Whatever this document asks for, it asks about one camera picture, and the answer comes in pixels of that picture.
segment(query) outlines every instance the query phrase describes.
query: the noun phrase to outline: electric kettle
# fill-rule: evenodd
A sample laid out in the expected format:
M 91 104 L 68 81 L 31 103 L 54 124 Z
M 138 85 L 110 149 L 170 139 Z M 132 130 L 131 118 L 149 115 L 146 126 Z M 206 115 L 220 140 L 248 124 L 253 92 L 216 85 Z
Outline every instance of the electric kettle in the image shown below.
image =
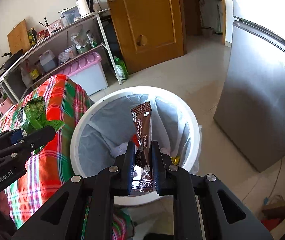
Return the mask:
M 93 0 L 76 0 L 76 5 L 81 15 L 81 18 L 85 17 L 87 14 L 93 12 L 94 1 Z

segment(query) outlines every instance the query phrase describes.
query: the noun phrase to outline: cutting board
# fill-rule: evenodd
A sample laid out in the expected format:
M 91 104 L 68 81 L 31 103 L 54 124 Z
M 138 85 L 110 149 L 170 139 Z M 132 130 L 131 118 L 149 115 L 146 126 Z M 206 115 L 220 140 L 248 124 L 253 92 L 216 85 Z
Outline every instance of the cutting board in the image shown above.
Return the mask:
M 8 33 L 7 38 L 10 51 L 13 55 L 21 49 L 23 49 L 23 53 L 26 53 L 31 48 L 27 35 L 26 20 L 24 19 L 16 25 L 12 31 Z

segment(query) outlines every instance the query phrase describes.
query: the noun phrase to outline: green plastic packaging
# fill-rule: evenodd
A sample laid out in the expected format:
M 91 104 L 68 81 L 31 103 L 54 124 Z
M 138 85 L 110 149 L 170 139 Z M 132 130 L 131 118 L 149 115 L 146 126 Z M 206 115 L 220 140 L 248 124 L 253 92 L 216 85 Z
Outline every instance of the green plastic packaging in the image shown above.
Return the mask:
M 46 118 L 45 100 L 37 97 L 30 100 L 20 111 L 23 112 L 22 128 L 27 134 L 33 133 L 46 125 L 52 126 L 55 131 L 61 129 L 65 123 L 60 120 L 48 121 Z
M 114 61 L 115 61 L 115 65 L 116 65 L 118 75 L 121 78 L 121 80 L 127 79 L 128 78 L 128 71 L 127 71 L 127 68 L 126 68 L 124 61 L 117 58 L 116 56 L 114 56 Z

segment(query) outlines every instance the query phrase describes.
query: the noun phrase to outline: yellow label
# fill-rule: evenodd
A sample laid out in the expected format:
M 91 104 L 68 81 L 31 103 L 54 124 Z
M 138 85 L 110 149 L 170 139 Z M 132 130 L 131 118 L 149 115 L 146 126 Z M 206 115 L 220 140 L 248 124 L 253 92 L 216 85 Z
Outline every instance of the yellow label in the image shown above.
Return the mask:
M 35 80 L 36 78 L 39 77 L 39 73 L 38 73 L 38 70 L 37 69 L 34 69 L 33 71 L 31 71 L 29 73 L 30 77 L 32 78 L 32 80 Z

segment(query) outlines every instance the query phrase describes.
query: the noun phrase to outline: green detergent bottle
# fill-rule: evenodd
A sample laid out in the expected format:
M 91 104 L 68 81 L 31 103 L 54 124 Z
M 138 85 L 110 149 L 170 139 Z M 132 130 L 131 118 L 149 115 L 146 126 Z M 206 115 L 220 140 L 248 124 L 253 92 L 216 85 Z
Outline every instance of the green detergent bottle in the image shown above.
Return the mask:
M 116 56 L 114 56 L 114 61 L 115 61 L 117 73 L 118 73 L 119 77 L 121 78 L 121 80 L 127 79 L 128 78 L 128 72 L 127 72 L 127 68 L 126 68 L 124 61 L 117 58 Z

